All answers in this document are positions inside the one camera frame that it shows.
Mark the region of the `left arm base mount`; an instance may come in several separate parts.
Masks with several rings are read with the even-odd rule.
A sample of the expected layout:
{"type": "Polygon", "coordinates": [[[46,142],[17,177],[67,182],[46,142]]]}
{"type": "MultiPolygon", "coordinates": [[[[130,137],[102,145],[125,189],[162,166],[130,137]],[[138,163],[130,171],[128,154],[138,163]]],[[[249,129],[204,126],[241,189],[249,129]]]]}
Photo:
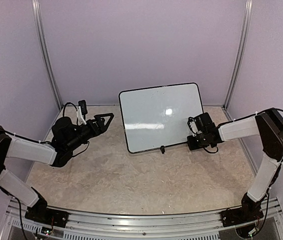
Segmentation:
{"type": "Polygon", "coordinates": [[[52,208],[35,208],[28,207],[25,213],[25,218],[52,227],[65,228],[69,213],[63,210],[52,208]]]}

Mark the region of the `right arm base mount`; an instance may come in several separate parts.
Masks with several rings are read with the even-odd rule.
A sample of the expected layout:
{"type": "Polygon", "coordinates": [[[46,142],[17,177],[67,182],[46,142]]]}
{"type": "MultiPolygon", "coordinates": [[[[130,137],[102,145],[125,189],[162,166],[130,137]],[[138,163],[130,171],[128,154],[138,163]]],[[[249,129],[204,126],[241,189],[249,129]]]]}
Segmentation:
{"type": "Polygon", "coordinates": [[[264,214],[261,209],[244,213],[243,209],[241,207],[238,207],[233,209],[227,208],[226,210],[221,211],[220,217],[222,225],[225,228],[262,219],[264,217],[264,214]]]}

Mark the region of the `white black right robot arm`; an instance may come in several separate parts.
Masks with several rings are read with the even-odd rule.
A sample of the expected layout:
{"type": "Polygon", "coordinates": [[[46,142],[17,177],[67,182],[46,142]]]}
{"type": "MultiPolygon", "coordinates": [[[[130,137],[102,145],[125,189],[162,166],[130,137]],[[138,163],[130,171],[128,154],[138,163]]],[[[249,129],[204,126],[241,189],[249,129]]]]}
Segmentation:
{"type": "Polygon", "coordinates": [[[283,164],[283,109],[272,107],[216,125],[209,113],[190,116],[187,126],[191,151],[208,154],[219,144],[241,140],[255,167],[254,180],[241,200],[237,218],[248,222],[261,209],[261,203],[277,180],[283,164]]]}

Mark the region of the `black framed whiteboard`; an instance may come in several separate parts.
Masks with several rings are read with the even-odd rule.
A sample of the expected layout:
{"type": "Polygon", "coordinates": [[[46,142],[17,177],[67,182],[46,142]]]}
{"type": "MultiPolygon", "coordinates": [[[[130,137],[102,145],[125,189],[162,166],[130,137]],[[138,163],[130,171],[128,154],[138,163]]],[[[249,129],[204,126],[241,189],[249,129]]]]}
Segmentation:
{"type": "Polygon", "coordinates": [[[121,91],[121,119],[129,153],[137,154],[184,144],[192,134],[189,117],[204,112],[195,82],[121,91]]]}

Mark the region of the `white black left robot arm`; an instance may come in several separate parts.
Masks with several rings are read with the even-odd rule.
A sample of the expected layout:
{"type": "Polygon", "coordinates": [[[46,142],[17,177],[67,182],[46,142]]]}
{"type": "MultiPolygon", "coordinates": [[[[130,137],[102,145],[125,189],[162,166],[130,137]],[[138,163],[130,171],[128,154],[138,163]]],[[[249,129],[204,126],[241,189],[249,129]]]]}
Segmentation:
{"type": "Polygon", "coordinates": [[[64,167],[76,156],[74,153],[89,140],[105,133],[114,118],[113,113],[95,115],[80,125],[68,116],[59,118],[52,126],[50,142],[28,139],[3,129],[0,125],[0,188],[27,206],[27,216],[45,223],[52,217],[47,201],[32,187],[7,170],[8,158],[28,160],[56,168],[64,167]]]}

